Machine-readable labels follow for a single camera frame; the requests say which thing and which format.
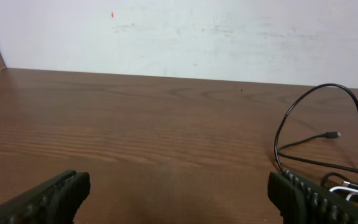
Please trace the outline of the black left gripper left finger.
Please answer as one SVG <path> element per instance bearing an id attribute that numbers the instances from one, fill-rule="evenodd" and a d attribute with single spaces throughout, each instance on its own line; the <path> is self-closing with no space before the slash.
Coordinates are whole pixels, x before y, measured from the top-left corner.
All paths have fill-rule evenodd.
<path id="1" fill-rule="evenodd" d="M 89 173 L 66 170 L 0 204 L 0 223 L 72 224 L 90 187 Z"/>

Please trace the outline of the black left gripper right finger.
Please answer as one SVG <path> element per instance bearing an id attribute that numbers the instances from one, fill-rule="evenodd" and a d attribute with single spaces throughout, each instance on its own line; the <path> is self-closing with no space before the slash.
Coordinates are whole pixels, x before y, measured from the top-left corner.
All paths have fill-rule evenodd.
<path id="1" fill-rule="evenodd" d="M 267 194 L 284 224 L 358 223 L 358 206 L 289 170 L 270 173 Z"/>

